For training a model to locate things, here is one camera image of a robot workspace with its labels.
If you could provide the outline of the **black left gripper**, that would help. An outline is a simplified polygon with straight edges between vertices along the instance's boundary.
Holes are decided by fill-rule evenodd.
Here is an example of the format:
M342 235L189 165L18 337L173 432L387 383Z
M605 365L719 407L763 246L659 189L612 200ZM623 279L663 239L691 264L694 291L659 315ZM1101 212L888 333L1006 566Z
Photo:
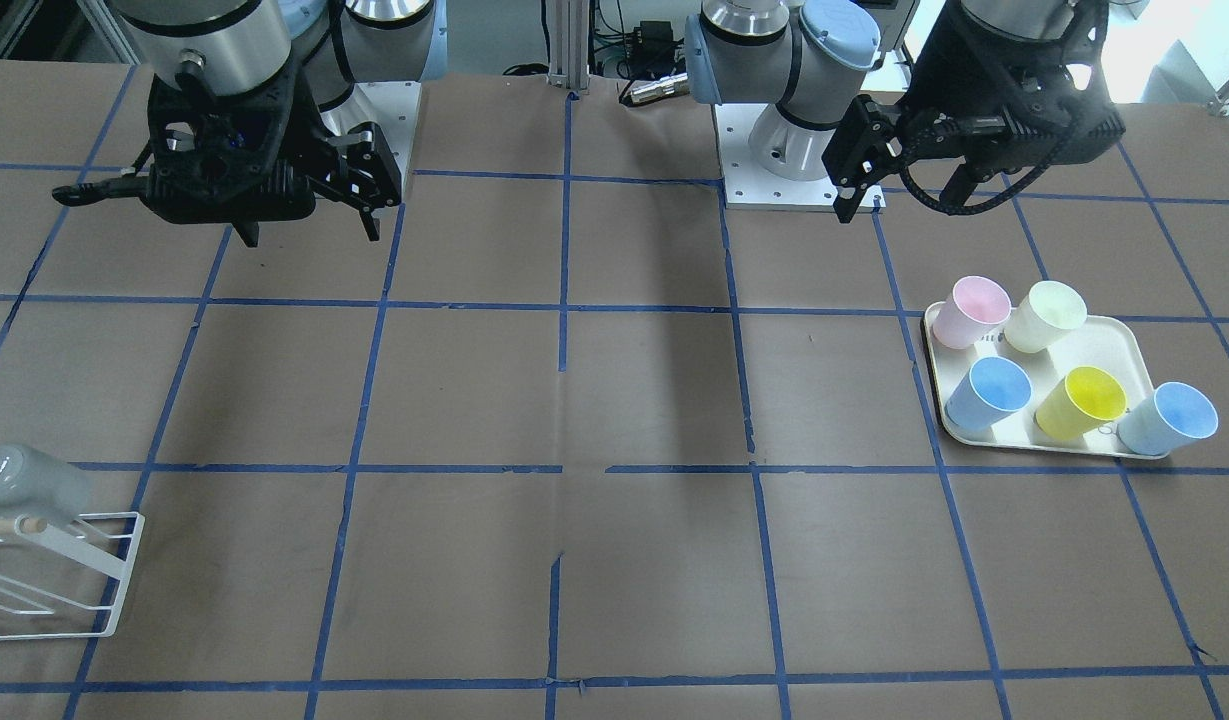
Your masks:
M857 95L834 128L834 217L897 174L921 205L971 217L1097 160L1126 131L1102 72L1109 22L1109 1L944 2L902 100Z

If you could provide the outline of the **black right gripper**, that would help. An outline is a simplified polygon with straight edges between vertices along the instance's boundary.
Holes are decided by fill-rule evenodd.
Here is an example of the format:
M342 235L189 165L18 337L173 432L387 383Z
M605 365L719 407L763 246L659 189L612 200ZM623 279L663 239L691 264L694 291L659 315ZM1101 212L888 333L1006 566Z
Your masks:
M147 97L146 174L65 184L53 200L79 208L138 199L166 222L227 222L248 249L259 222L308 217L318 199L358 213L367 241L381 238L375 213L403 200L403 182L383 129L372 122L332 135L313 118L306 77L293 54L242 95L222 95L206 57L179 52L175 82L154 79Z

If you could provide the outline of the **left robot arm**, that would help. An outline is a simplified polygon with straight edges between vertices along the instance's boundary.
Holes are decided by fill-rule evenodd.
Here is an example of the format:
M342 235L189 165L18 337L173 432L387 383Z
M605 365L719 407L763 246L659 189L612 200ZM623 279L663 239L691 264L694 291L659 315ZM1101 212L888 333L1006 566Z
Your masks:
M862 92L882 29L853 1L705 1L687 20L701 104L762 104L751 143L793 181L828 178L839 222L898 176L921 205L975 217L1126 131L1102 72L1107 1L948 1L905 95Z

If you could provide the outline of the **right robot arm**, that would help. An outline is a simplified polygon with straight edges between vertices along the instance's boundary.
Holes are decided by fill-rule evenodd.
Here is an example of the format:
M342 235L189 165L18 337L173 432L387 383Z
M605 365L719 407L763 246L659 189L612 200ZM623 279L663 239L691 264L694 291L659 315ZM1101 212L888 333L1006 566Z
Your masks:
M79 208L135 199L165 222L224 222L253 249L262 224L340 202L380 240L404 173L367 84L449 69L444 1L114 1L152 69L147 143L120 176L60 186Z

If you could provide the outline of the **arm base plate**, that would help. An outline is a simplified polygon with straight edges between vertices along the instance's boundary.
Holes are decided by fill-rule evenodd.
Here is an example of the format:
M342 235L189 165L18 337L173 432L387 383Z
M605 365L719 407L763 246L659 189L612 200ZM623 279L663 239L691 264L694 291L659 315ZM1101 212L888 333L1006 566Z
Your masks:
M750 141L764 104L714 104L721 179L728 205L779 211L832 211L839 190L832 179L789 179L766 168Z
M322 111L321 118L336 135L345 135L364 122L377 124L393 151L399 177L408 179L423 85L417 81L354 85L347 100Z

